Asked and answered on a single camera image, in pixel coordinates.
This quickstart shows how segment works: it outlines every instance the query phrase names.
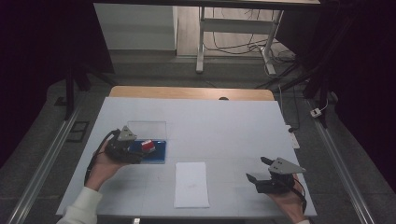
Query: white wall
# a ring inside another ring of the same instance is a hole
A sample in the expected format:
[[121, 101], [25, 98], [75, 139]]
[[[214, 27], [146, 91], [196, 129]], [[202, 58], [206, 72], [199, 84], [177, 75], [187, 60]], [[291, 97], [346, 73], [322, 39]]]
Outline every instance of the white wall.
[[177, 48], [177, 8], [94, 4], [108, 49]]

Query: white table surface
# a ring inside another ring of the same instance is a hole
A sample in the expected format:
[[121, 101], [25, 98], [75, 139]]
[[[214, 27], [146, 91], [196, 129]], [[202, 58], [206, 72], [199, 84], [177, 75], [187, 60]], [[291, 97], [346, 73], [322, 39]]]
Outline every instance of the white table surface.
[[[216, 101], [107, 97], [75, 173], [58, 208], [61, 215], [77, 198], [92, 153], [112, 130], [128, 121], [166, 121], [165, 164], [122, 167], [100, 189], [98, 215], [123, 217], [266, 218], [283, 216], [272, 200], [257, 193], [246, 173], [269, 179], [260, 157], [298, 164], [276, 101]], [[174, 208], [175, 164], [204, 161], [209, 208]], [[308, 201], [305, 214], [315, 216]]]

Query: white paper sheet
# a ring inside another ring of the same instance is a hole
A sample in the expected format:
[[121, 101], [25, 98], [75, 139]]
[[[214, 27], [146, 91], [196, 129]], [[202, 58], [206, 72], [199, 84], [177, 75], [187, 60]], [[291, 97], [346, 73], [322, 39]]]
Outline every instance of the white paper sheet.
[[175, 208], [207, 208], [206, 165], [204, 162], [176, 163]]

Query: human hand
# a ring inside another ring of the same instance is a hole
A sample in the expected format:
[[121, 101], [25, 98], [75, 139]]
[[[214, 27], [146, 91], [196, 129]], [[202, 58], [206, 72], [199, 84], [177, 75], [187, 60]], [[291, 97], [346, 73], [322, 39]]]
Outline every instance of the human hand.
[[[296, 174], [293, 175], [294, 179], [298, 180]], [[303, 187], [294, 180], [294, 188], [299, 192], [303, 191]], [[279, 207], [279, 209], [292, 221], [298, 223], [306, 220], [303, 213], [303, 205], [299, 196], [294, 192], [289, 191], [284, 194], [267, 194]]]
[[107, 143], [108, 141], [105, 141], [100, 148], [95, 164], [92, 167], [90, 177], [85, 184], [85, 187], [89, 189], [99, 190], [102, 184], [113, 176], [122, 166], [128, 165], [128, 163], [113, 161], [107, 156], [105, 153]]

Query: wooden board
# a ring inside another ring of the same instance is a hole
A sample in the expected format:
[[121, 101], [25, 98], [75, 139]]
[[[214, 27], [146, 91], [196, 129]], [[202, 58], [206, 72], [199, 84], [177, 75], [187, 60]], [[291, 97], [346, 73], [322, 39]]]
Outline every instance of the wooden board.
[[227, 97], [237, 101], [274, 101], [268, 90], [211, 89], [180, 87], [137, 87], [116, 86], [111, 90], [112, 97], [160, 98], [160, 99], [201, 99], [218, 100]]

